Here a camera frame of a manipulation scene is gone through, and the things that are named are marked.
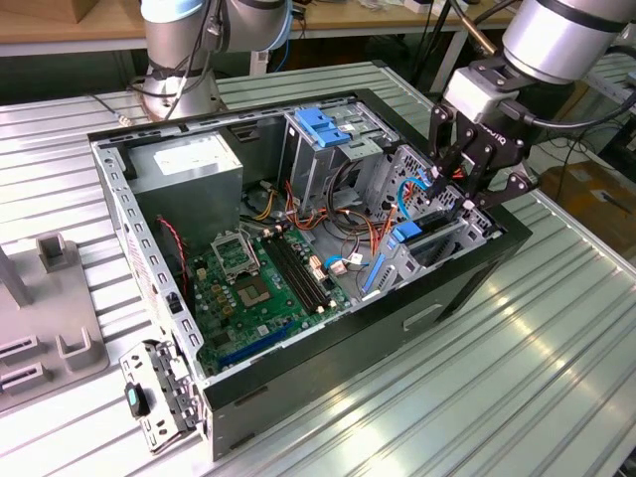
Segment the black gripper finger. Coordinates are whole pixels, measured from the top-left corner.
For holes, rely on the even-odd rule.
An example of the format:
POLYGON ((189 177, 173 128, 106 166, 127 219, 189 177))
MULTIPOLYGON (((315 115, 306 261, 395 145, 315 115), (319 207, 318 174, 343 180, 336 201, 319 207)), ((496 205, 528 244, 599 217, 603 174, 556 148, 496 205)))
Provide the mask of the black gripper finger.
POLYGON ((446 103, 437 104, 431 111, 428 144, 433 168, 432 183, 426 196, 432 200, 445 190, 452 179, 465 146, 464 123, 459 113, 446 103))
POLYGON ((538 186, 526 173, 513 171, 507 176, 503 189, 491 190, 490 184, 494 178, 495 173, 486 172, 481 175, 471 174, 464 180, 461 183, 461 189, 464 192, 462 208, 468 211, 475 208, 492 209, 521 197, 538 186))

